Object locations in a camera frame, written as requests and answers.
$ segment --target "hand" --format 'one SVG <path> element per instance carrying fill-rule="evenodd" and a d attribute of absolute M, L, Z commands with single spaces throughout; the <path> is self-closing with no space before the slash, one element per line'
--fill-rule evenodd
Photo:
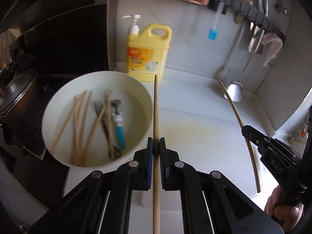
<path fill-rule="evenodd" d="M 295 206 L 277 206 L 277 202 L 280 199 L 280 192 L 282 188 L 277 186 L 272 195 L 269 197 L 266 207 L 264 208 L 264 213 L 266 213 L 269 217 L 272 217 L 273 214 L 276 218 L 285 220 L 282 225 L 284 232 L 291 231 L 296 224 L 299 222 L 302 212 L 303 205 L 300 203 L 298 207 Z"/>

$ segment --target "wooden stick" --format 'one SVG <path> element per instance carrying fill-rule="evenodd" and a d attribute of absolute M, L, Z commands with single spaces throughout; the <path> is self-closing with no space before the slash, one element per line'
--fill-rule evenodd
<path fill-rule="evenodd" d="M 160 159 L 159 159 L 159 96 L 158 78 L 154 83 L 153 117 L 153 234 L 160 234 Z"/>
<path fill-rule="evenodd" d="M 110 98 L 110 96 L 112 95 L 112 93 L 113 93 L 113 89 L 110 89 L 110 91 L 109 91 L 109 93 L 108 93 L 109 98 Z M 96 118 L 96 121 L 95 121 L 94 124 L 93 124 L 92 130 L 91 130 L 91 132 L 90 132 L 90 135 L 89 135 L 89 137 L 88 137 L 88 140 L 87 140 L 86 145 L 85 145 L 85 148 L 84 148 L 84 157 L 83 157 L 84 162 L 83 162 L 83 165 L 85 165 L 85 162 L 86 162 L 86 160 L 87 160 L 88 152 L 89 152 L 91 143 L 92 143 L 93 138 L 94 138 L 94 136 L 95 136 L 95 134 L 96 134 L 96 129 L 97 129 L 97 127 L 98 127 L 98 125 L 99 125 L 99 123 L 100 123 L 102 117 L 103 117 L 103 114 L 104 114 L 104 112 L 105 112 L 106 107 L 107 107 L 107 104 L 105 103 L 105 104 L 103 105 L 103 108 L 102 108 L 102 110 L 101 110 L 99 116 Z"/>
<path fill-rule="evenodd" d="M 79 120 L 80 120 L 80 113 L 81 113 L 81 110 L 82 110 L 82 105 L 83 105 L 83 101 L 85 99 L 85 95 L 87 93 L 87 90 L 85 90 L 83 93 L 82 93 L 82 98 L 80 100 L 80 103 L 79 103 L 79 107 L 78 107 L 78 111 L 77 111 L 77 118 L 76 118 L 76 125 L 75 125 L 75 128 L 76 128 L 76 131 L 75 131 L 75 134 L 76 134 L 76 141 L 75 141 L 75 144 L 76 144 L 76 151 L 77 151 L 77 158 L 78 158 L 78 162 L 77 164 L 81 165 L 81 163 L 83 162 L 82 161 L 82 157 L 83 157 L 83 148 L 80 147 L 80 144 L 79 144 L 79 136 L 78 136 L 78 130 L 79 130 Z"/>
<path fill-rule="evenodd" d="M 85 133 L 85 123 L 87 120 L 87 114 L 88 114 L 88 109 L 90 106 L 90 99 L 92 96 L 92 91 L 89 92 L 88 94 L 88 98 L 87 98 L 87 102 L 85 103 L 85 109 L 83 111 L 83 118 L 82 118 L 82 124 L 81 124 L 81 128 L 80 128 L 80 132 L 79 132 L 79 148 L 80 149 L 84 149 L 83 148 L 83 138 L 84 138 L 84 133 Z"/>
<path fill-rule="evenodd" d="M 241 116 L 239 115 L 237 109 L 236 109 L 236 106 L 235 104 L 233 103 L 230 95 L 227 93 L 227 90 L 225 89 L 224 85 L 222 84 L 222 82 L 220 81 L 220 79 L 218 77 L 216 77 L 217 81 L 219 82 L 219 85 L 221 86 L 224 94 L 227 96 L 227 99 L 232 107 L 232 110 L 236 116 L 236 119 L 238 121 L 238 124 L 239 126 L 241 127 L 241 129 L 243 128 L 244 124 L 243 124 L 243 121 L 241 119 Z M 247 145 L 247 148 L 248 148 L 248 151 L 249 151 L 249 155 L 250 155 L 250 159 L 252 161 L 252 168 L 253 168 L 253 172 L 254 172 L 254 175 L 255 175 L 255 183 L 256 183 L 256 187 L 257 187 L 257 192 L 260 193 L 261 192 L 261 185 L 260 185 L 260 178 L 259 178 L 259 173 L 258 173 L 258 168 L 257 168 L 257 163 L 256 163 L 256 160 L 255 160 L 255 154 L 252 150 L 252 145 L 250 143 L 250 141 L 248 139 L 245 138 L 245 141 L 246 141 L 246 145 Z"/>
<path fill-rule="evenodd" d="M 77 96 L 74 97 L 73 105 L 77 104 Z M 75 143 L 74 143 L 74 136 L 71 137 L 71 153 L 70 153 L 70 163 L 75 164 Z"/>
<path fill-rule="evenodd" d="M 51 154 L 52 154 L 52 155 L 53 155 L 54 152 L 55 152 L 55 149 L 56 149 L 56 147 L 57 147 L 57 144 L 58 144 L 58 142 L 60 141 L 60 138 L 61 138 L 61 136 L 62 136 L 62 134 L 63 134 L 63 132 L 64 132 L 64 130 L 65 130 L 65 128 L 66 128 L 68 122 L 69 122 L 69 120 L 71 119 L 71 116 L 73 115 L 73 113 L 74 113 L 74 111 L 75 111 L 75 109 L 76 109 L 77 104 L 78 104 L 78 102 L 76 102 L 76 103 L 73 105 L 73 107 L 71 108 L 71 111 L 69 112 L 69 114 L 68 114 L 66 120 L 64 121 L 62 127 L 60 128 L 59 133 L 57 134 L 57 137 L 56 137 L 55 140 L 54 140 L 54 143 L 53 143 L 52 148 L 51 148 Z"/>
<path fill-rule="evenodd" d="M 85 94 L 87 93 L 87 90 L 85 90 L 83 93 L 82 93 L 82 99 L 79 103 L 79 107 L 78 107 L 78 111 L 77 111 L 77 117 L 78 117 L 78 121 L 80 119 L 80 113 L 81 113 L 81 109 L 82 109 L 82 104 L 83 104 L 83 100 L 85 99 Z"/>
<path fill-rule="evenodd" d="M 112 113 L 110 111 L 110 96 L 111 94 L 108 94 L 107 99 L 107 130 L 108 130 L 108 145 L 110 147 L 110 157 L 112 160 L 115 160 L 115 152 L 113 147 L 113 138 L 112 138 Z"/>
<path fill-rule="evenodd" d="M 82 155 L 78 147 L 78 113 L 77 109 L 74 110 L 74 127 L 73 127 L 73 140 L 74 140 L 74 164 L 80 166 L 82 164 Z"/>

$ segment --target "bottle handle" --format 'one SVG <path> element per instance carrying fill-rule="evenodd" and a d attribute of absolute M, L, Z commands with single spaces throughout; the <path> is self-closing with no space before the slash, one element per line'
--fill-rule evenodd
<path fill-rule="evenodd" d="M 152 30 L 154 30 L 154 29 L 164 30 L 166 32 L 166 34 L 164 36 L 159 36 L 157 34 L 153 34 Z M 149 26 L 147 26 L 146 31 L 149 34 L 149 36 L 153 36 L 153 35 L 159 36 L 163 40 L 171 39 L 171 36 L 172 36 L 171 28 L 169 26 L 165 26 L 165 25 L 150 24 Z"/>

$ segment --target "pot lid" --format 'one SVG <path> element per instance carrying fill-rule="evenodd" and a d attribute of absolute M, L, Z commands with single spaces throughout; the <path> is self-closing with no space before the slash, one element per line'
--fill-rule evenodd
<path fill-rule="evenodd" d="M 25 95 L 37 78 L 35 68 L 26 70 L 15 77 L 0 94 L 0 116 L 6 116 Z"/>

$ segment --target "cooking pot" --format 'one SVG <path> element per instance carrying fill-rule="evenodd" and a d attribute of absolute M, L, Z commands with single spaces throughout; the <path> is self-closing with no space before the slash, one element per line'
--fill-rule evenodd
<path fill-rule="evenodd" d="M 37 76 L 37 70 L 32 68 L 1 88 L 0 118 L 14 133 L 26 133 L 38 124 L 36 121 L 42 115 L 44 91 Z"/>

